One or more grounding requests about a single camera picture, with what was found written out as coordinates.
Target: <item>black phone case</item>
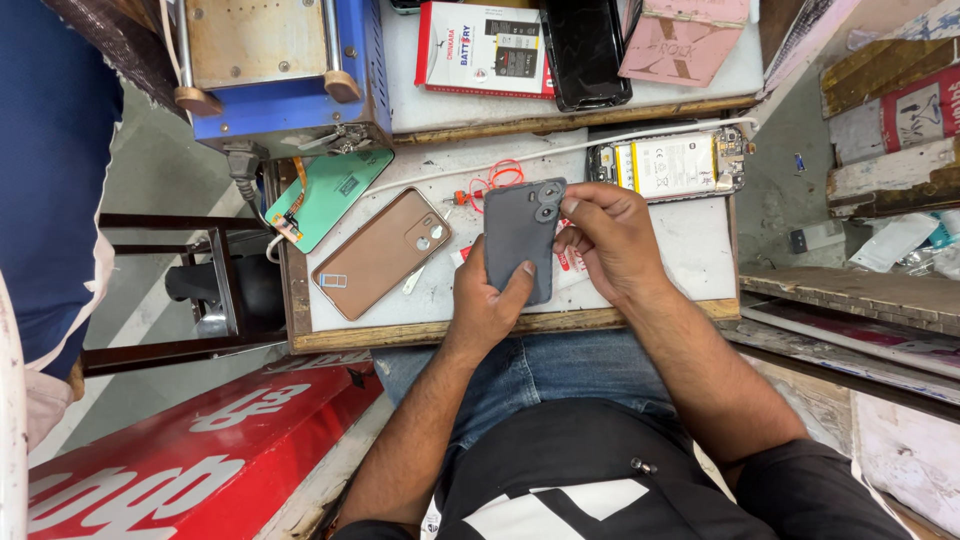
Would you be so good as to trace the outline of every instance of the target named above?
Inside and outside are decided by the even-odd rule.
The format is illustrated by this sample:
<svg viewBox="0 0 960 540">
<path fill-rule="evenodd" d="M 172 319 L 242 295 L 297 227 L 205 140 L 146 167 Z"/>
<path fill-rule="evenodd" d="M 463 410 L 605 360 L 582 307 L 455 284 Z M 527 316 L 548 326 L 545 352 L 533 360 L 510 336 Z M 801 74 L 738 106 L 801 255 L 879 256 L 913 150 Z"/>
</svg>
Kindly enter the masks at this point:
<svg viewBox="0 0 960 540">
<path fill-rule="evenodd" d="M 553 74 L 554 96 L 557 101 L 557 109 L 560 112 L 576 112 L 580 110 L 603 109 L 606 107 L 615 107 L 627 103 L 634 97 L 634 87 L 629 79 L 617 76 L 620 89 L 616 93 L 606 95 L 596 95 L 582 100 L 574 100 L 564 95 L 564 77 L 561 69 L 556 62 L 556 49 L 554 47 L 553 34 L 550 32 L 551 2 L 565 2 L 567 0 L 540 0 L 540 23 L 543 27 L 543 44 L 546 49 L 547 61 L 550 63 L 550 72 Z M 617 63 L 623 62 L 624 46 L 623 37 L 620 34 L 619 8 L 616 0 L 600 0 L 610 5 L 611 25 L 609 28 L 598 28 L 597 35 L 602 39 L 612 41 L 613 51 L 616 54 Z M 591 47 L 583 47 L 584 51 L 589 51 Z"/>
<path fill-rule="evenodd" d="M 502 292 L 516 268 L 532 260 L 537 271 L 526 306 L 544 304 L 553 296 L 551 248 L 565 192 L 566 179 L 553 178 L 487 193 L 483 220 L 487 282 Z"/>
</svg>

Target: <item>gray phone back cover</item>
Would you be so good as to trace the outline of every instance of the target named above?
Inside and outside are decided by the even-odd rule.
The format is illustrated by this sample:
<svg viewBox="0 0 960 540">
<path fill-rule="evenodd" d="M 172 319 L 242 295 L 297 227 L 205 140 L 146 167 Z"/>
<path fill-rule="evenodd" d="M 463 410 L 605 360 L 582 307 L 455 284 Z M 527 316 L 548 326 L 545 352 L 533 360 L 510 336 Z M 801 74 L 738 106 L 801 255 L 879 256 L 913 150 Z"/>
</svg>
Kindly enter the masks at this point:
<svg viewBox="0 0 960 540">
<path fill-rule="evenodd" d="M 565 191 L 566 179 L 553 178 L 487 193 L 483 224 L 487 282 L 502 292 L 516 268 L 532 260 L 537 271 L 526 306 L 544 304 L 553 296 L 551 248 Z"/>
</svg>

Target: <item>screwdriver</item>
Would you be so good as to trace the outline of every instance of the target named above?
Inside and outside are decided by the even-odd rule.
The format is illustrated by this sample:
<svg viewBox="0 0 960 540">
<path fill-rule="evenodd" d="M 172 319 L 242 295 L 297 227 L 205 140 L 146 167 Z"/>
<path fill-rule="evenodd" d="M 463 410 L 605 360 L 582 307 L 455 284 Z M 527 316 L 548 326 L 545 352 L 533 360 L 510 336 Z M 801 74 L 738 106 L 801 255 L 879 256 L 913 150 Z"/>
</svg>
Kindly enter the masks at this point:
<svg viewBox="0 0 960 540">
<path fill-rule="evenodd" d="M 453 193 L 453 197 L 447 197 L 444 199 L 445 203 L 453 203 L 454 205 L 462 206 L 469 202 L 470 199 L 483 199 L 484 193 L 490 191 L 489 189 L 477 189 L 473 193 L 459 189 Z"/>
</svg>

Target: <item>pink box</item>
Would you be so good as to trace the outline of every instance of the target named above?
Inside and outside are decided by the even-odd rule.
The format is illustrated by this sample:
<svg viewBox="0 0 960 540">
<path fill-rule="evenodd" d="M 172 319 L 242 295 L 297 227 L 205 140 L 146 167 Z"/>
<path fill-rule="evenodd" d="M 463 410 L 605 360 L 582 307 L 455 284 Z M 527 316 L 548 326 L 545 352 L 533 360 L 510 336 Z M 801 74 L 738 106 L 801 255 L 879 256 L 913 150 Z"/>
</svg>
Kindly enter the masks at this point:
<svg viewBox="0 0 960 540">
<path fill-rule="evenodd" d="M 631 6 L 624 11 L 624 24 Z M 749 0 L 645 0 L 620 77 L 709 86 L 743 33 Z"/>
</svg>

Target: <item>white work surface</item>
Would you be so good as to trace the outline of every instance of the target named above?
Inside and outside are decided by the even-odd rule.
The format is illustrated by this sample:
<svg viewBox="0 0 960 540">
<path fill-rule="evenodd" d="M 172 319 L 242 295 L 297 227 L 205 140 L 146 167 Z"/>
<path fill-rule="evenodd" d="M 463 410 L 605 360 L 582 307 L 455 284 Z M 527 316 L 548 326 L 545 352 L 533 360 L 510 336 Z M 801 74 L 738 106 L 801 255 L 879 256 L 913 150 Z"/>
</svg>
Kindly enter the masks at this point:
<svg viewBox="0 0 960 540">
<path fill-rule="evenodd" d="M 587 129 L 582 129 L 548 136 L 504 135 L 398 148 L 394 161 L 372 186 L 586 141 Z M 522 167 L 527 182 L 564 177 L 569 183 L 578 183 L 584 179 L 585 157 L 585 151 L 579 150 L 543 160 L 525 161 Z M 484 179 L 486 175 L 486 171 L 480 173 Z M 449 320 L 453 313 L 451 290 L 454 272 L 450 254 L 472 244 L 476 236 L 483 232 L 483 215 L 470 205 L 455 207 L 442 202 L 442 199 L 451 196 L 457 189 L 467 188 L 472 177 L 473 175 L 451 176 L 417 184 L 417 188 L 437 209 L 439 215 L 446 215 L 446 212 L 452 209 L 447 222 L 453 229 L 453 236 L 427 260 L 423 274 L 410 295 L 403 294 L 401 283 L 358 320 L 350 322 L 344 319 L 311 282 L 310 316 L 313 331 Z M 393 200 L 401 189 L 403 187 L 361 197 L 326 238 L 307 255 L 308 274 Z M 730 227 L 723 198 L 653 205 L 650 213 L 664 263 L 673 275 L 674 282 L 691 300 L 718 300 L 736 296 Z M 554 290 L 550 302 L 528 307 L 524 312 L 570 311 L 609 306 L 610 304 L 597 294 L 593 284 L 585 281 L 566 289 Z"/>
<path fill-rule="evenodd" d="M 380 0 L 387 87 L 393 131 L 408 134 L 510 122 L 522 118 L 563 116 L 553 100 L 521 99 L 430 92 L 414 86 L 417 70 L 418 14 L 400 15 L 389 0 Z M 706 88 L 632 80 L 634 97 L 625 105 L 600 111 L 680 104 L 707 99 L 753 95 L 763 89 L 760 31 L 749 24 Z"/>
</svg>

